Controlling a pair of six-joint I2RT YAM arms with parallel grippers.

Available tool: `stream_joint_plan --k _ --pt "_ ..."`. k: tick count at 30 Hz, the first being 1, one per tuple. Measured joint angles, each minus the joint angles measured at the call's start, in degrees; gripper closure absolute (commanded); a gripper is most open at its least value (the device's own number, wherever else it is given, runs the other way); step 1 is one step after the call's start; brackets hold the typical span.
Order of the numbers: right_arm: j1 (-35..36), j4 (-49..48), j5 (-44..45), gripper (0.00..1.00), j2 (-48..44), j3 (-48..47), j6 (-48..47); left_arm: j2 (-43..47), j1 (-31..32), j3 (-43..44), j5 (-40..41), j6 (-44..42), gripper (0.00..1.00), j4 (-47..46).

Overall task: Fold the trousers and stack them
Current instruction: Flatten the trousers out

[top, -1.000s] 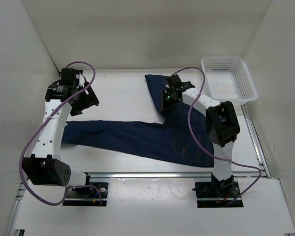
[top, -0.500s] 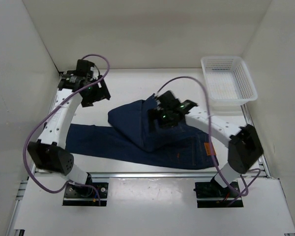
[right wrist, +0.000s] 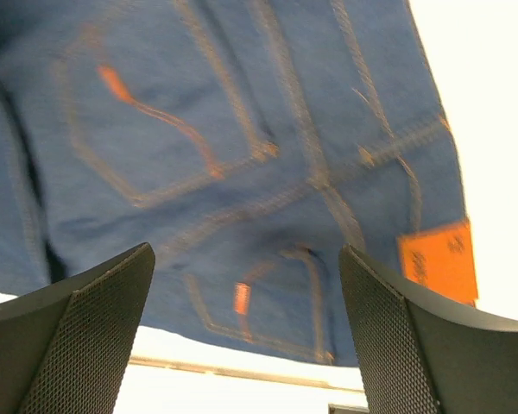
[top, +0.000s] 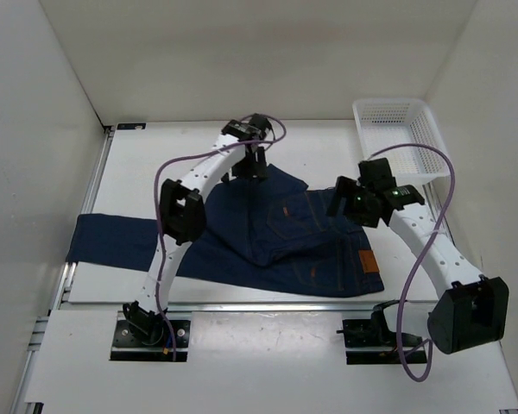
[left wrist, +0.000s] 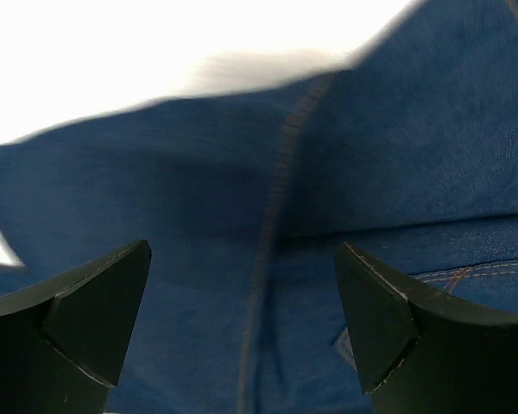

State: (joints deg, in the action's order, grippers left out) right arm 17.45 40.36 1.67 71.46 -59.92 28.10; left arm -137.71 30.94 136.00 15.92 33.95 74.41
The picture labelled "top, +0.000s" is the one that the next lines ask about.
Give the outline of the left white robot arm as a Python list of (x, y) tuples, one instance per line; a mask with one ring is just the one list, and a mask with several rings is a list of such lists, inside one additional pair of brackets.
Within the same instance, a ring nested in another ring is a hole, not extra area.
[(265, 179), (263, 146), (273, 133), (271, 121), (263, 114), (231, 120), (210, 151), (178, 157), (159, 167), (154, 181), (155, 255), (136, 300), (123, 305), (130, 332), (144, 345), (176, 341), (166, 315), (168, 294), (186, 251), (205, 231), (205, 201), (218, 181), (230, 176)]

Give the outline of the dark blue denim trousers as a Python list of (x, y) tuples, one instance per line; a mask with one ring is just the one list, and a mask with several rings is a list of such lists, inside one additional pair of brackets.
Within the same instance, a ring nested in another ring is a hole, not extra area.
[(207, 226), (186, 251), (181, 277), (328, 298), (384, 289), (362, 227), (328, 216), (334, 189), (311, 190), (274, 165), (263, 181), (216, 185)]

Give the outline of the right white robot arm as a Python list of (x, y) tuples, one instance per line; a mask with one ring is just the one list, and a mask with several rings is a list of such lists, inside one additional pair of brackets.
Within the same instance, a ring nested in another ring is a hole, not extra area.
[(326, 213), (363, 227), (385, 223), (407, 244), (438, 295), (426, 320), (436, 348), (453, 354), (501, 340), (509, 302), (504, 280), (486, 277), (435, 229), (425, 199), (414, 186), (397, 184), (387, 159), (362, 161), (359, 172), (359, 179), (338, 177)]

